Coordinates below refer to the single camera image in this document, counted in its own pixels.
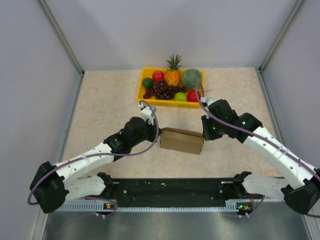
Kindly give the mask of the brown cardboard box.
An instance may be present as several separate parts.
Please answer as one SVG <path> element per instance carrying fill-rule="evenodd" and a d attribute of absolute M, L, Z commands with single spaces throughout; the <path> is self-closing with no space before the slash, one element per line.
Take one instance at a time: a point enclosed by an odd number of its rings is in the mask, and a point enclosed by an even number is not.
<path fill-rule="evenodd" d="M 160 135 L 160 147 L 182 153 L 200 155 L 204 145 L 203 135 L 199 132 L 165 127 Z"/>

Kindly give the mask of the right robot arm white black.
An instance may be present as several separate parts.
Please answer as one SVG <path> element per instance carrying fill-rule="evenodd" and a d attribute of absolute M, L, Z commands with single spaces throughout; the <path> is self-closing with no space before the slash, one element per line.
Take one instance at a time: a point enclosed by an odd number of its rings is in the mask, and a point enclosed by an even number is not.
<path fill-rule="evenodd" d="M 299 214 L 310 212 L 320 199 L 318 168 L 298 158 L 250 113 L 238 116 L 226 100 L 201 97 L 200 106 L 206 113 L 201 117 L 205 140 L 222 136 L 236 139 L 259 153 L 282 175 L 266 177 L 250 171 L 236 174 L 231 186 L 222 189 L 227 199 L 232 194 L 239 198 L 257 194 L 281 200 Z"/>

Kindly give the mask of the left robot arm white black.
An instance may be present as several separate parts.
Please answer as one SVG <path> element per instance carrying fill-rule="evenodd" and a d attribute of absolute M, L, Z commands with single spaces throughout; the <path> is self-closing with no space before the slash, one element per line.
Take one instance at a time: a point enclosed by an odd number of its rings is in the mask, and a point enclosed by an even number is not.
<path fill-rule="evenodd" d="M 85 175 L 123 157 L 134 157 L 134 147 L 144 141 L 154 145 L 160 134 L 155 116 L 132 117 L 119 132 L 87 152 L 60 163 L 41 164 L 30 184 L 29 196 L 35 198 L 34 204 L 45 214 L 56 211 L 68 201 L 99 195 L 109 198 L 114 191 L 109 175 Z"/>

